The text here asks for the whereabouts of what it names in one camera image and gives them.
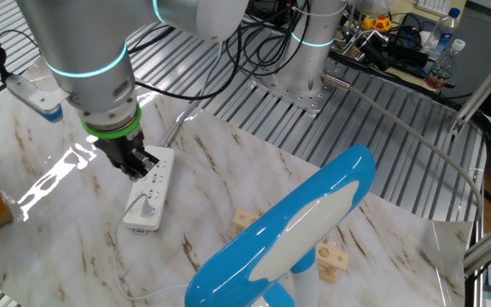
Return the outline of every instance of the white cable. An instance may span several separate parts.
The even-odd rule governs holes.
[[[334,13],[330,13],[330,14],[316,14],[316,13],[304,12],[303,10],[301,10],[301,9],[299,9],[297,7],[292,7],[292,10],[297,11],[298,13],[305,14],[305,15],[308,15],[308,16],[314,16],[314,17],[331,17],[331,16],[334,16],[336,14],[340,14],[344,9],[346,9],[346,5],[344,5],[341,9],[339,9],[338,11],[336,11]]]
[[[479,192],[477,185],[475,182],[469,177],[469,174],[467,174],[466,171],[464,171],[461,166],[459,166],[457,163],[455,163],[452,158],[448,157],[441,149],[439,149],[437,146],[433,145],[431,142],[429,142],[426,138],[424,138],[421,134],[419,134],[416,130],[411,128],[409,125],[405,124],[402,120],[398,119],[395,115],[384,109],[383,107],[379,106],[374,100],[369,98],[367,95],[361,93],[358,89],[354,88],[353,86],[349,87],[350,92],[356,93],[363,101],[366,101],[368,104],[370,104],[373,108],[379,110],[383,115],[387,116],[389,119],[393,120],[396,124],[400,125],[402,128],[404,128],[408,133],[416,137],[420,142],[422,142],[425,146],[427,146],[429,149],[431,149],[435,154],[438,154],[442,159],[444,159],[448,164],[450,164],[458,173],[467,181],[469,186],[471,187],[471,190],[473,191],[473,194],[475,195],[475,198],[477,199],[477,212],[475,214],[475,222],[478,221],[478,219],[481,216],[481,212],[484,211],[484,202],[482,201],[482,196],[481,193]]]
[[[217,64],[219,64],[219,61],[221,60],[221,55],[222,55],[222,42],[219,43],[219,51],[217,53],[216,59],[211,63],[211,68],[210,71],[208,72],[207,77],[205,77],[205,82],[204,85],[202,85],[202,90],[200,90],[198,96],[202,96],[205,92],[205,88],[207,87],[211,74],[213,71],[215,71],[215,68],[217,67]],[[183,125],[183,122],[185,122],[185,119],[187,116],[200,104],[200,101],[193,101],[191,104],[188,106],[185,111],[183,111],[179,117],[177,118],[176,123],[174,124],[173,127],[171,127],[170,132],[168,132],[164,138],[164,140],[159,144],[160,147],[166,147],[169,146],[170,143],[174,140],[176,137],[176,132],[181,128]]]
[[[124,291],[123,285],[120,283],[120,277],[118,276],[118,226],[123,222],[126,214],[128,214],[128,212],[136,205],[136,202],[141,197],[145,197],[145,201],[147,202],[147,195],[145,193],[142,193],[141,195],[137,196],[136,199],[134,201],[132,201],[132,204],[128,208],[126,208],[126,211],[124,211],[123,216],[118,220],[117,224],[115,225],[115,234],[114,234],[114,237],[115,237],[115,255],[114,255],[114,258],[115,258],[115,281],[117,282],[118,289],[120,290],[120,292],[129,300],[143,300],[146,298],[151,298],[153,296],[159,295],[159,294],[164,293],[164,292],[169,291],[169,290],[178,289],[178,288],[182,288],[182,287],[188,287],[188,284],[168,287],[166,289],[159,290],[155,293],[151,293],[151,294],[144,295],[142,297],[137,297],[137,298],[129,296]]]

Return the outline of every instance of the yellow object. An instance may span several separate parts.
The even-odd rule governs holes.
[[[363,23],[361,24],[361,29],[365,31],[374,29],[374,19],[365,18],[365,20],[363,20]]]
[[[373,21],[373,29],[376,29],[379,32],[387,32],[392,26],[391,20],[384,16],[379,16]]]

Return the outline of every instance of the metal grating floor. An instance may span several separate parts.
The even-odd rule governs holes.
[[[12,0],[2,1],[0,16],[0,31],[12,28],[11,25],[27,29]],[[154,27],[156,25],[146,26],[132,34],[128,45],[133,46],[145,31]],[[151,34],[146,41],[159,32]],[[12,38],[13,35],[9,34],[7,38],[13,39],[14,43],[8,49],[9,67],[26,68],[38,55],[37,51],[30,48],[25,38]],[[270,35],[270,32],[264,32],[248,49],[255,49],[256,41]],[[236,45],[236,38],[233,38],[229,45],[233,56]],[[216,52],[216,44],[204,43],[175,31],[131,58],[138,78],[162,90],[194,96],[204,83],[203,76]],[[263,52],[271,52],[270,46]],[[480,187],[486,147],[476,126],[468,125],[459,137],[452,137],[447,131],[454,110],[400,85],[333,63],[336,65],[335,75],[363,90],[459,161],[466,170],[470,170]],[[232,67],[228,56],[223,54],[206,93],[217,90],[226,81]],[[336,90],[320,113],[310,114],[262,92],[252,86],[250,80],[248,74],[240,72],[221,95],[202,101],[200,106],[317,166],[323,166],[352,145],[366,145],[377,161],[373,193],[421,217],[448,221],[473,219],[476,210],[474,196],[458,173],[358,97]]]
[[[9,29],[25,32],[33,38],[16,2],[14,0],[1,0],[0,33]],[[16,32],[2,36],[0,43],[7,51],[6,67],[10,72],[25,71],[39,56],[37,48],[27,38]]]

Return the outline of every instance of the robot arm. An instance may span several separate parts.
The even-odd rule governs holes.
[[[160,20],[206,41],[220,42],[232,35],[247,5],[247,0],[16,2],[83,127],[98,137],[95,145],[112,164],[133,180],[147,175],[158,160],[143,147],[141,109],[134,97],[135,77],[125,39]],[[7,84],[11,92],[27,100],[20,97],[23,90],[16,90],[25,85],[12,81]]]

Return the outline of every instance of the blue led ring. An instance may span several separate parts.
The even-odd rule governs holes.
[[[108,71],[109,69],[117,66],[117,64],[119,64],[120,61],[126,55],[126,52],[128,52],[128,46],[126,46],[126,43],[124,43],[123,52],[120,53],[120,55],[118,56],[117,60],[111,62],[111,64],[107,65],[106,67],[103,67],[102,69],[98,69],[98,70],[93,71],[93,72],[83,72],[83,73],[63,72],[63,71],[60,71],[60,70],[52,67],[46,60],[45,60],[45,62],[47,63],[47,66],[50,68],[50,70],[52,70],[53,72],[56,72],[59,75],[62,75],[64,77],[69,77],[69,78],[88,78],[88,77],[94,77],[94,76],[97,76],[99,74],[102,74],[102,73]]]
[[[157,4],[157,0],[153,0],[153,7],[154,7],[154,13],[157,15],[157,18],[160,20],[160,22],[165,23],[162,20],[162,17],[160,16],[159,5]]]
[[[291,35],[300,43],[300,38],[297,38],[295,33],[292,32]],[[332,39],[331,42],[329,42],[329,43],[308,43],[308,42],[303,41],[303,44],[310,46],[310,47],[325,47],[325,46],[330,45],[332,42],[334,42],[334,39]]]

